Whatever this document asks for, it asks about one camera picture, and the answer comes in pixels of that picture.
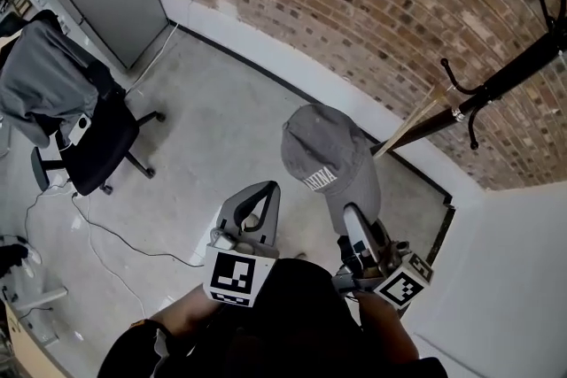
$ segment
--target person's hand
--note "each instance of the person's hand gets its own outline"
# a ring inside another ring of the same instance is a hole
[[[396,309],[376,293],[355,292],[365,332],[374,333],[385,358],[393,364],[418,360],[417,348],[401,325]]]
[[[376,293],[355,291],[353,295],[358,300],[361,313],[369,319],[380,322],[399,319],[398,313],[393,305],[389,304]]]
[[[221,307],[222,303],[208,298],[201,284],[151,319],[164,326],[173,336],[184,337],[206,326]]]

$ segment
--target black office chair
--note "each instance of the black office chair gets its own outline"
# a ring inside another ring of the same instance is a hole
[[[82,196],[87,196],[96,188],[111,195],[113,188],[106,185],[106,180],[124,158],[144,176],[153,178],[155,171],[142,166],[129,150],[142,125],[153,119],[163,122],[166,116],[152,112],[136,120],[124,103],[124,89],[114,81],[108,68],[101,62],[91,64],[84,74],[97,87],[99,97],[91,126],[77,145],[66,148],[58,130],[60,120],[35,116],[46,135],[56,132],[55,139],[61,156],[61,160],[44,161],[39,149],[33,149],[32,168],[40,190],[44,191],[50,186],[48,171],[65,169]]]

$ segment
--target black baseboard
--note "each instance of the black baseboard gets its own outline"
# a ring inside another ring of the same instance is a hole
[[[288,81],[284,81],[282,78],[276,76],[272,72],[268,71],[266,68],[252,62],[248,58],[242,57],[240,54],[237,54],[235,51],[230,50],[228,48],[225,48],[221,44],[219,44],[219,43],[217,43],[217,42],[215,42],[215,41],[213,41],[209,38],[206,38],[205,36],[198,34],[197,32],[191,30],[190,28],[182,26],[181,24],[178,24],[171,19],[169,20],[169,23],[173,26],[177,26],[180,30],[182,30],[186,34],[194,36],[195,38],[197,38],[201,42],[204,42],[204,43],[208,44],[209,46],[212,46],[215,49],[227,54],[228,56],[235,58],[239,62],[242,62],[247,66],[250,66],[252,69],[263,74],[264,76],[268,77],[272,81],[278,83],[279,85],[281,85],[283,87],[286,87],[291,93],[305,99],[308,103],[320,103],[320,101],[318,101],[317,99],[308,95],[304,91],[298,89],[297,87],[291,85]],[[369,141],[371,141],[372,143],[374,143],[374,144],[379,143],[379,141],[376,139],[376,137],[373,137],[372,135],[368,134],[366,131],[364,131],[364,134],[367,136]],[[398,155],[395,151],[389,150],[389,151],[387,151],[387,153],[390,156],[392,156],[394,159],[396,159],[400,164],[404,165],[411,172],[416,174],[419,178],[421,178],[422,180],[427,182],[432,188],[437,190],[438,193],[440,193],[444,197],[443,205],[447,207],[447,215],[445,216],[445,219],[443,220],[443,224],[441,225],[441,229],[439,231],[439,234],[437,236],[435,244],[433,245],[433,248],[431,249],[431,252],[430,252],[429,256],[427,257],[428,262],[431,260],[431,263],[432,263],[433,260],[435,259],[435,257],[437,256],[437,252],[439,251],[441,243],[443,242],[443,239],[445,238],[445,234],[447,233],[447,230],[448,230],[449,225],[451,223],[451,219],[453,218],[453,215],[454,215],[454,208],[451,205],[451,202],[453,200],[453,196],[451,196],[451,194],[449,194],[446,190],[444,190],[441,186],[439,186],[435,181],[433,181],[430,177],[428,177],[426,174],[424,174],[421,170],[419,170],[415,166],[408,163],[404,158],[402,158],[400,155]]]

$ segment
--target chair wheel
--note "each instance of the chair wheel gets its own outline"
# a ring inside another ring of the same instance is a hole
[[[110,196],[114,191],[112,186],[106,186],[106,185],[101,186],[100,190],[102,190],[107,196]]]

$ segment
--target brick wall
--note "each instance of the brick wall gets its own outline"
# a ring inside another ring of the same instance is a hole
[[[217,0],[198,0],[211,7]],[[406,117],[447,57],[474,87],[544,32],[537,0],[230,0],[240,19],[287,42]],[[558,0],[548,0],[557,12]],[[567,178],[567,71],[562,60],[486,107],[476,122],[431,141],[483,187],[505,189]],[[448,103],[461,100],[454,91]]]

